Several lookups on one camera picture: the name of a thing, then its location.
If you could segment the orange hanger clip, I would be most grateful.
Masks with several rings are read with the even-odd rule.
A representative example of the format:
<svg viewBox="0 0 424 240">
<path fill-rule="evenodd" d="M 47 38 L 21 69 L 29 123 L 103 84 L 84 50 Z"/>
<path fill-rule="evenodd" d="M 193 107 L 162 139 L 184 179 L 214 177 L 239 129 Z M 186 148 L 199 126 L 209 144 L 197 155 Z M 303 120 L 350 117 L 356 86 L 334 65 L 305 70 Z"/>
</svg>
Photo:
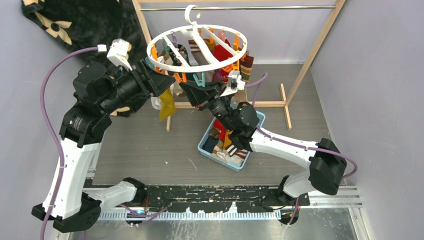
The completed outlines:
<svg viewBox="0 0 424 240">
<path fill-rule="evenodd" d="M 185 72 L 182 73 L 178 73 L 175 72 L 173 74 L 173 77 L 176 79 L 176 81 L 180 84 L 180 83 L 186 83 L 187 82 L 187 76 Z"/>
</svg>

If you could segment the mustard yellow sock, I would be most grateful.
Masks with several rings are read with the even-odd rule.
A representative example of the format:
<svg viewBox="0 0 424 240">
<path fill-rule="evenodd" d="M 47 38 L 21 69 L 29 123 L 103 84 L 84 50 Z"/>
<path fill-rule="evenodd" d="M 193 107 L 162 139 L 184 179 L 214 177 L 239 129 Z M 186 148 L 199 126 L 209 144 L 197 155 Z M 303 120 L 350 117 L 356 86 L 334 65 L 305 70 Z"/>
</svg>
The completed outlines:
<svg viewBox="0 0 424 240">
<path fill-rule="evenodd" d="M 171 88 L 169 87 L 158 98 L 161 101 L 161 108 L 160 108 L 160 112 L 159 112 L 159 119 L 161 121 L 164 121 L 166 118 L 172 116 L 177 111 L 177 108 L 175 106 L 175 101 L 174 101 L 174 97 L 173 97 L 173 93 L 171 91 Z"/>
</svg>

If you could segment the white round clip hanger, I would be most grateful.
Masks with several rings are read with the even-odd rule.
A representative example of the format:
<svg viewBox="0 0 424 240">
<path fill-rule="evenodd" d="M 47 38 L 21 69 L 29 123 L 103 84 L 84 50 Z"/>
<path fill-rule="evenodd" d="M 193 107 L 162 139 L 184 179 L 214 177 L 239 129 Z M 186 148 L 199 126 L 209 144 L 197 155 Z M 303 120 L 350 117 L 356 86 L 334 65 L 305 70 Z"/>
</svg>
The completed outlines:
<svg viewBox="0 0 424 240">
<path fill-rule="evenodd" d="M 159 69 L 176 72 L 176 73 L 197 73 L 197 72 L 207 72 L 222 68 L 227 68 L 228 66 L 236 63 L 240 60 L 247 52 L 248 40 L 240 31 L 235 30 L 230 27 L 221 26 L 221 25 L 213 25 L 213 24 L 198 24 L 197 21 L 191 20 L 191 12 L 195 11 L 197 6 L 194 4 L 188 5 L 184 9 L 184 19 L 187 22 L 187 25 L 176 27 L 170 30 L 167 30 L 155 38 L 153 38 L 148 44 L 146 48 L 147 57 L 150 62 L 158 67 Z M 224 40 L 220 39 L 212 30 L 221 30 L 224 32 L 229 32 L 235 35 L 235 39 L 241 43 L 242 48 L 233 49 L 229 46 Z M 199 50 L 203 54 L 204 58 L 208 62 L 205 65 L 197 65 L 190 66 L 189 63 L 185 60 L 185 58 L 180 54 L 179 50 L 174 47 L 171 40 L 168 38 L 169 35 L 174 34 L 176 32 L 180 32 L 187 38 L 191 38 L 197 44 Z M 206 33 L 210 38 L 212 38 L 216 44 L 220 45 L 223 49 L 225 49 L 228 53 L 230 53 L 231 57 L 226 60 L 218 60 L 213 53 L 209 50 L 204 39 L 201 37 L 200 33 Z M 176 58 L 180 60 L 181 66 L 168 65 L 165 63 L 161 63 L 157 60 L 156 55 L 156 43 L 158 41 L 164 41 L 166 45 L 171 49 L 171 51 L 175 54 Z"/>
</svg>

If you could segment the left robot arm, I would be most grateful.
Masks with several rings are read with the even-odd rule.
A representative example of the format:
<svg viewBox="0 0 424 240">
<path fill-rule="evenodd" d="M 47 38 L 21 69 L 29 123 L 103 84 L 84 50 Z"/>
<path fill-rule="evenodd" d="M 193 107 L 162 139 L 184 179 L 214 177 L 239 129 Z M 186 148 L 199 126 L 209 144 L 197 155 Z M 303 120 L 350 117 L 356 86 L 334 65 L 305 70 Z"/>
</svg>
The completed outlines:
<svg viewBox="0 0 424 240">
<path fill-rule="evenodd" d="M 88 230 L 100 214 L 120 204 L 141 206 L 147 191 L 132 177 L 98 193 L 83 191 L 85 179 L 99 156 L 111 113 L 121 107 L 138 111 L 174 82 L 174 77 L 150 69 L 144 60 L 117 79 L 102 64 L 82 67 L 72 83 L 76 103 L 65 113 L 59 131 L 61 152 L 54 179 L 60 180 L 60 186 L 51 186 L 45 201 L 32 208 L 32 215 L 52 221 L 61 233 L 72 233 Z"/>
</svg>

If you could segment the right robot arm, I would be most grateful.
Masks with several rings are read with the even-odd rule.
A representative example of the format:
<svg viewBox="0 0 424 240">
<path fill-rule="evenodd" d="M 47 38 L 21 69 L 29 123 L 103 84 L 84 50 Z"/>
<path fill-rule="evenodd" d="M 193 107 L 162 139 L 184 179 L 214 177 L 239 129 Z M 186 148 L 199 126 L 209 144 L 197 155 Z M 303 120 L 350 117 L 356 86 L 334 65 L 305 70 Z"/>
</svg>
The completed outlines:
<svg viewBox="0 0 424 240">
<path fill-rule="evenodd" d="M 305 168 L 304 172 L 283 178 L 277 192 L 281 204 L 291 205 L 297 197 L 312 191 L 330 196 L 338 193 L 347 161 L 331 140 L 302 141 L 260 127 L 251 103 L 243 101 L 237 107 L 231 106 L 232 96 L 245 87 L 243 81 L 218 81 L 205 86 L 181 81 L 179 86 L 193 107 L 209 110 L 231 132 L 228 138 L 237 150 L 273 155 Z"/>
</svg>

